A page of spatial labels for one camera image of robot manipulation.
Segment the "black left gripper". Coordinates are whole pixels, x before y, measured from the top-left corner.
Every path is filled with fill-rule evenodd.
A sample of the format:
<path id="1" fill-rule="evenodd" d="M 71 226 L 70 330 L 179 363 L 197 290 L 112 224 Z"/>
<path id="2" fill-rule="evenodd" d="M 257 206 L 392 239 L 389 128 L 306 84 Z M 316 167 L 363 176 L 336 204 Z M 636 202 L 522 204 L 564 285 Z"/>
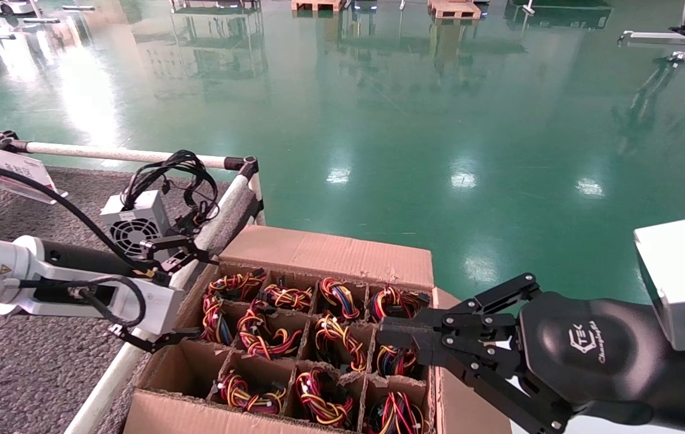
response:
<path id="1" fill-rule="evenodd" d="M 84 282 L 109 275 L 122 275 L 136 278 L 139 281 L 152 282 L 147 275 L 139 274 L 130 264 L 122 260 L 111 251 L 95 250 L 79 245 L 62 244 L 51 240 L 42 240 L 42 280 L 54 282 Z M 185 236 L 167 236 L 155 239 L 145 239 L 139 242 L 142 257 L 148 264 L 153 265 L 152 275 L 171 275 L 179 272 L 183 267 L 195 261 L 216 265 L 216 256 L 211 256 L 207 250 L 199 249 L 193 239 Z M 176 250 L 165 261 L 159 262 L 154 258 L 155 253 L 166 250 Z M 125 330 L 122 325 L 113 324 L 109 333 L 114 337 L 139 348 L 144 352 L 155 354 L 162 348 L 177 345 L 185 339 L 199 339 L 204 334 L 202 327 L 185 328 L 164 333 L 155 341 L 139 338 Z"/>

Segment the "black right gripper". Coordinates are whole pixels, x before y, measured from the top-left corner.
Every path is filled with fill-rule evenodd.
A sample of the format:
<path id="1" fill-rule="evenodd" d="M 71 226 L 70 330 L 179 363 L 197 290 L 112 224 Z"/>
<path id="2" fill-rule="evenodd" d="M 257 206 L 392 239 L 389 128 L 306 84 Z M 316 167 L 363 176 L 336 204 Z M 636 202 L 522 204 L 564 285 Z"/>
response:
<path id="1" fill-rule="evenodd" d="M 528 433 L 563 433 L 572 412 L 685 431 L 685 351 L 652 307 L 540 293 L 535 275 L 521 274 L 453 307 L 383 318 L 377 338 L 415 349 L 421 365 L 446 369 Z M 512 338 L 518 320 L 505 310 L 518 303 L 527 366 L 517 351 L 444 345 Z"/>

